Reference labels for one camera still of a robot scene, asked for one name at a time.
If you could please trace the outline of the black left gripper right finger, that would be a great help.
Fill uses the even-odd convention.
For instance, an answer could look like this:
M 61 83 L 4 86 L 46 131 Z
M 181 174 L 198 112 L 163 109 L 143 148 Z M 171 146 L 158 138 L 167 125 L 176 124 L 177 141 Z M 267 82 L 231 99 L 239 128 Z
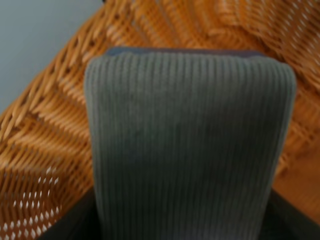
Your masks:
M 273 190 L 263 217 L 263 238 L 265 240 L 318 240 L 320 225 Z

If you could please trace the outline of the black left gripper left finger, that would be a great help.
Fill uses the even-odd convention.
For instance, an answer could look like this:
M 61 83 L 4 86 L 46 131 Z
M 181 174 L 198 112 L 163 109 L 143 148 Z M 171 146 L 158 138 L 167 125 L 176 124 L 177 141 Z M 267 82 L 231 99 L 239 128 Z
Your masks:
M 94 190 L 84 196 L 47 231 L 40 240 L 101 240 Z

